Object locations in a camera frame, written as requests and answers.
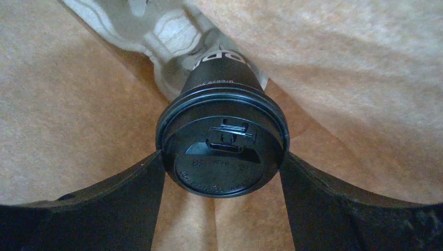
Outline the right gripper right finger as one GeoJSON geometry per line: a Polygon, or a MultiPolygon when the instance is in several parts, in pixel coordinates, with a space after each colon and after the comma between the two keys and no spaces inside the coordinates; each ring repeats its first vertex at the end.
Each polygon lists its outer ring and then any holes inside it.
{"type": "Polygon", "coordinates": [[[382,196],[287,153],[279,170],[296,250],[442,250],[442,204],[382,196]]]}

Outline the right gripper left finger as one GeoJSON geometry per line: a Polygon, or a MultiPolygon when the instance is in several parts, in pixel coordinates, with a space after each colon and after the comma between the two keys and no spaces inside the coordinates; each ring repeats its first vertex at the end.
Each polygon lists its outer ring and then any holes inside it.
{"type": "Polygon", "coordinates": [[[155,152],[57,200],[1,205],[1,250],[150,250],[165,174],[155,152]]]}

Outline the brown paper bag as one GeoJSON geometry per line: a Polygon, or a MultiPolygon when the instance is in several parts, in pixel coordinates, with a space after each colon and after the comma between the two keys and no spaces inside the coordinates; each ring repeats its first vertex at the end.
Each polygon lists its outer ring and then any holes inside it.
{"type": "MultiPolygon", "coordinates": [[[[442,1],[191,2],[269,77],[286,154],[442,204],[442,1]]],[[[57,200],[161,153],[157,123],[174,100],[148,56],[65,1],[1,1],[1,205],[57,200]]],[[[151,249],[296,250],[279,170],[231,198],[191,193],[165,170],[151,249]]]]}

